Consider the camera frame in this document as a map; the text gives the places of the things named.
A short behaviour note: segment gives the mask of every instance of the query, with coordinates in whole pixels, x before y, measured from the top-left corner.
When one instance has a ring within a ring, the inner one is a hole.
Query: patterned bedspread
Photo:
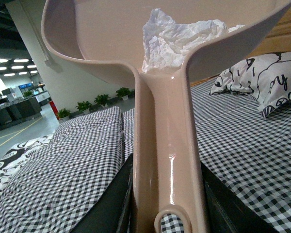
[[[201,161],[250,209],[291,233],[291,103],[267,118],[250,96],[191,89]]]
[[[118,107],[60,125],[0,195],[0,232],[69,232],[122,166]]]
[[[15,144],[3,158],[0,159],[0,195],[11,178],[39,149],[46,147],[51,138],[52,134]]]

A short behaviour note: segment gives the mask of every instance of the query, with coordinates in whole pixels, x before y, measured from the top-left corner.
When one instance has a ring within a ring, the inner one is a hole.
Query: beige plastic dustpan
[[[160,232],[166,213],[178,215],[186,233],[209,230],[189,82],[248,55],[290,6],[291,0],[47,0],[47,48],[108,83],[136,89],[135,232]],[[197,46],[175,73],[149,75],[141,72],[142,27],[155,8],[177,23],[219,19],[246,26]]]

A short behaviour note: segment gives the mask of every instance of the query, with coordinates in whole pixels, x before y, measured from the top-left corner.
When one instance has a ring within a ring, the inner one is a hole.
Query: tissue paper
[[[143,32],[145,58],[142,71],[166,74],[178,70],[192,48],[229,33],[229,29],[218,19],[177,24],[161,9],[154,9]]]

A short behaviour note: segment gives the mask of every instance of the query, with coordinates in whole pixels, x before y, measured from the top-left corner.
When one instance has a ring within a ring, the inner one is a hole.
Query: ceiling
[[[0,58],[31,59],[17,28],[5,7],[12,0],[0,0]]]

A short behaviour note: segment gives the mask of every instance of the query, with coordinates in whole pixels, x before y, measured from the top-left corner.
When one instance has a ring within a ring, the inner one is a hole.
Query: pillow
[[[269,53],[238,62],[223,71],[209,95],[250,93],[263,117],[291,100],[291,52]]]

